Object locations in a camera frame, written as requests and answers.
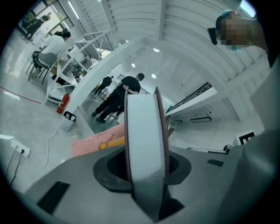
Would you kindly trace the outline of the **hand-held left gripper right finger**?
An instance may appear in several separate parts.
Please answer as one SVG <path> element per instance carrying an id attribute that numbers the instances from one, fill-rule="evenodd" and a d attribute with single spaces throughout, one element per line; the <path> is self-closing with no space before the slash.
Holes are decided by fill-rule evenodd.
<path id="1" fill-rule="evenodd" d="M 163 181 L 167 186 L 178 185 L 190 174 L 192 170 L 191 162 L 184 156 L 169 151 L 169 161 L 167 163 L 167 174 Z"/>

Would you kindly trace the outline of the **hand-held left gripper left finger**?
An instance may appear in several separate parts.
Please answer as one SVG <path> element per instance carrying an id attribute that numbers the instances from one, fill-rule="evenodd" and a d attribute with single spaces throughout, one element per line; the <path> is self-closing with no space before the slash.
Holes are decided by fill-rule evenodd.
<path id="1" fill-rule="evenodd" d="M 124 149 L 118 149 L 100 158 L 93 166 L 93 173 L 99 184 L 111 192 L 129 193 L 132 190 Z"/>

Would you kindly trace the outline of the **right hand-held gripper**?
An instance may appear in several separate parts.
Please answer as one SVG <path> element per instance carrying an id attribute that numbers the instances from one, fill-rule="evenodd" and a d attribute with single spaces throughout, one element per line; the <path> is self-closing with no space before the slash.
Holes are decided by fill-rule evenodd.
<path id="1" fill-rule="evenodd" d="M 244 145 L 254 136 L 255 136 L 255 132 L 253 130 L 248 130 L 244 133 L 239 133 L 234 138 L 234 145 L 235 146 Z"/>

